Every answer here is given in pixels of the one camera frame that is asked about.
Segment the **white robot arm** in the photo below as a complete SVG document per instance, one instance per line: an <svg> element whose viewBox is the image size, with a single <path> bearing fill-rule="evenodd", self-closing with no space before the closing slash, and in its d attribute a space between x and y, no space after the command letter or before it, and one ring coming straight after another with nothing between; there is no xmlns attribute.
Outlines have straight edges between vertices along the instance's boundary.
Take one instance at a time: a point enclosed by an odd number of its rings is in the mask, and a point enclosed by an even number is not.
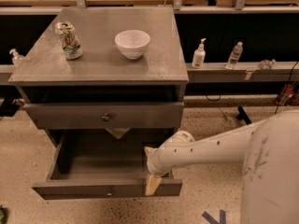
<svg viewBox="0 0 299 224"><path fill-rule="evenodd" d="M240 224L299 224L298 109L199 141L178 131L159 147L144 150L148 196L174 168L242 162Z"/></svg>

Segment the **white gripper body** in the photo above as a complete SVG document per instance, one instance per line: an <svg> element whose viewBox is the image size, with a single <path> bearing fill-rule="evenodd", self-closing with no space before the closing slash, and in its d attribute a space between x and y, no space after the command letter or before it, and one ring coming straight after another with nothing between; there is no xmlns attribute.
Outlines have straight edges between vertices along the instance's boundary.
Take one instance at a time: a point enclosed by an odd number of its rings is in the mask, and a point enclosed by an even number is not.
<svg viewBox="0 0 299 224"><path fill-rule="evenodd" d="M164 165L160 159L161 150L155 148L147 156L147 167L151 175L163 176L170 172L171 168Z"/></svg>

